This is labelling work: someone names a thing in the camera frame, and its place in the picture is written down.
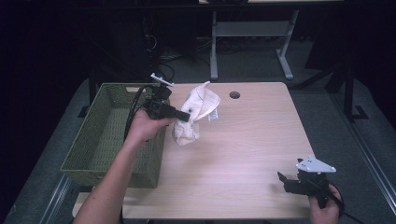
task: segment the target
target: plastic basket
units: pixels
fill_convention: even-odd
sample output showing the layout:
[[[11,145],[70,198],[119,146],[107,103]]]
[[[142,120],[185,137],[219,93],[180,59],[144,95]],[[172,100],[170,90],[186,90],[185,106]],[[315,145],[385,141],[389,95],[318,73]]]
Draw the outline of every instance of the plastic basket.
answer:
[[[132,100],[143,85],[147,84],[104,83],[101,86],[64,160],[62,172],[83,186],[100,182],[123,144]],[[145,89],[138,105],[150,96],[151,89]],[[165,128],[161,128],[156,137],[139,150],[128,187],[157,187],[164,137]]]

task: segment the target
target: white metal frame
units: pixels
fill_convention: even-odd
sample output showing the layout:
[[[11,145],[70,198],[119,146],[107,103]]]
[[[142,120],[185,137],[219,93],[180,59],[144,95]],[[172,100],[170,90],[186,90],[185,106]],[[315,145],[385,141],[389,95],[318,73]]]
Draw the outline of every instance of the white metal frame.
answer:
[[[282,49],[276,50],[276,56],[282,66],[287,80],[293,79],[286,50],[288,49],[299,10],[294,10],[289,21],[217,21],[217,12],[213,12],[212,50],[210,53],[210,79],[217,80],[218,61],[216,57],[216,40],[218,36],[284,36]]]

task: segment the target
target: table leg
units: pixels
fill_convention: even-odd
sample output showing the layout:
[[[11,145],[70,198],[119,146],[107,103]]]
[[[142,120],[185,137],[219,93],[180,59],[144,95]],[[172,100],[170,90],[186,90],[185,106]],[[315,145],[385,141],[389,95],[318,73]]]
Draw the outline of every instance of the table leg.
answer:
[[[293,34],[294,25],[297,21],[298,13],[299,13],[299,10],[293,11],[293,14],[291,15],[290,23],[288,26],[288,31],[286,32],[286,35],[285,35],[285,43],[283,44],[283,48],[276,50],[277,58],[279,59],[280,65],[282,66],[283,73],[285,74],[285,77],[287,80],[292,80],[293,74],[291,73],[291,70],[290,70],[288,61],[286,60],[285,55],[286,55],[286,50],[288,49],[288,46],[289,46],[291,35]]]
[[[210,80],[218,80],[218,59],[216,58],[216,11],[212,21],[212,50],[210,52]]]

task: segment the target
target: black wall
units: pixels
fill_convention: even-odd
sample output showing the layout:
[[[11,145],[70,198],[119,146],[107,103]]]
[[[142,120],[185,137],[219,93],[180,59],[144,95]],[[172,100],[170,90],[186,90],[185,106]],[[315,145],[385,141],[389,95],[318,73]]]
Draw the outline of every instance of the black wall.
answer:
[[[81,22],[66,9],[51,1],[0,2],[0,222],[89,74],[79,52]]]
[[[396,129],[395,12],[396,2],[388,0],[330,11],[320,27],[307,67],[324,70],[345,60]]]

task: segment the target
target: human hand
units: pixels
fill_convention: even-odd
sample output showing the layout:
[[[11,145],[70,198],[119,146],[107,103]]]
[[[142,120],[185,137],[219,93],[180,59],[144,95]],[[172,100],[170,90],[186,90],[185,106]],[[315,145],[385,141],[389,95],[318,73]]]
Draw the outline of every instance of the human hand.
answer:
[[[135,139],[138,142],[146,142],[154,138],[161,127],[169,125],[173,121],[174,119],[169,118],[150,119],[146,111],[138,110],[134,114],[134,119],[125,141],[127,142]]]
[[[330,192],[341,201],[341,194],[333,185],[329,185]],[[333,224],[338,222],[340,208],[331,198],[328,198],[326,207],[320,209],[318,200],[315,196],[308,197],[311,206],[311,222],[312,224]]]

